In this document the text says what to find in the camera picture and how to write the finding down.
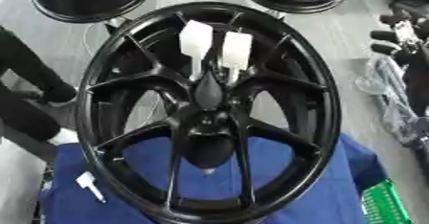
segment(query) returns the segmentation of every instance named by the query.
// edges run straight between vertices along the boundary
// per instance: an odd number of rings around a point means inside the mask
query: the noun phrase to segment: white plastic clip
[[[253,36],[228,32],[223,43],[222,65],[230,69],[229,84],[237,82],[239,72],[246,70],[252,52]]]
[[[201,77],[201,61],[213,44],[213,27],[191,20],[180,33],[180,49],[183,55],[192,58],[191,80]]]
[[[92,175],[90,172],[84,172],[78,179],[76,179],[76,182],[78,182],[79,186],[83,189],[88,188],[95,196],[96,198],[102,202],[103,204],[107,203],[104,196],[102,195],[102,192],[97,189],[94,182],[96,181],[96,178],[94,175]]]

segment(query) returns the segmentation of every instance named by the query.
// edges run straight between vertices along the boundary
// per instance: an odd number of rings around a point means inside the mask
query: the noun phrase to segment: person
[[[54,106],[73,102],[77,90],[47,67],[15,34],[0,27],[0,70],[10,69],[36,86],[42,99]],[[0,120],[29,137],[53,144],[76,143],[76,132],[58,122],[31,103],[24,101],[0,80]]]

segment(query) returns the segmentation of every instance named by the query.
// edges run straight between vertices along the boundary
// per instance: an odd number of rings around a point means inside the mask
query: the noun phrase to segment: black pants
[[[75,89],[65,83],[52,69],[14,34],[0,27],[0,69],[11,69],[40,89],[47,101],[69,101]],[[0,81],[0,119],[22,133],[46,141],[56,136],[59,124],[30,103],[21,100]]]

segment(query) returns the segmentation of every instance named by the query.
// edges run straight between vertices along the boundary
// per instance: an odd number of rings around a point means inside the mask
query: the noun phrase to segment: white shoe
[[[77,144],[79,142],[78,133],[68,128],[61,128],[59,133],[52,139],[48,140],[53,145]]]

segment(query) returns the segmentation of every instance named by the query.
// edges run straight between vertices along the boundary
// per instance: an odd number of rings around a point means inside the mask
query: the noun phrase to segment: blue table cover
[[[249,141],[253,181],[260,187],[273,179],[290,162],[291,148],[253,138]],[[167,187],[170,141],[146,141],[125,152],[127,162],[154,186]],[[40,195],[47,224],[142,224],[152,223],[128,206],[102,182],[97,187],[107,204],[99,203],[75,179],[87,170],[79,145],[59,147],[53,187]],[[240,192],[240,175],[235,158],[205,177],[201,170],[182,161],[180,193],[187,197],[220,199]],[[360,193],[386,179],[376,155],[347,135],[341,135],[335,153],[314,186],[301,198],[271,214],[269,224],[362,224]]]

